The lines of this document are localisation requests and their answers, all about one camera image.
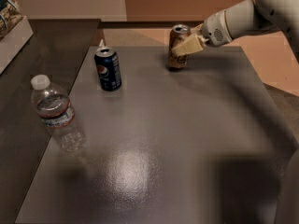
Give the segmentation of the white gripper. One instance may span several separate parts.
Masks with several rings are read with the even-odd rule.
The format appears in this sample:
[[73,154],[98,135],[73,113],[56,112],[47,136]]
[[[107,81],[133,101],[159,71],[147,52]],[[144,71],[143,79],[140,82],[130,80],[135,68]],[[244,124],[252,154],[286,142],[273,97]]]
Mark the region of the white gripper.
[[193,54],[210,47],[220,47],[233,41],[226,22],[226,11],[222,10],[208,17],[204,23],[191,29],[192,35],[180,41],[172,48],[176,56]]

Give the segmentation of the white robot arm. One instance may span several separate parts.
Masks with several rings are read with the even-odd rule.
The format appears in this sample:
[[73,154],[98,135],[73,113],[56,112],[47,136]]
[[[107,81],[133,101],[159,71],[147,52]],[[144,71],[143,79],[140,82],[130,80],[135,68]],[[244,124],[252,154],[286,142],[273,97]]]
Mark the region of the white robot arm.
[[176,56],[193,54],[204,46],[220,47],[246,35],[281,31],[299,61],[299,0],[245,0],[219,11],[178,42]]

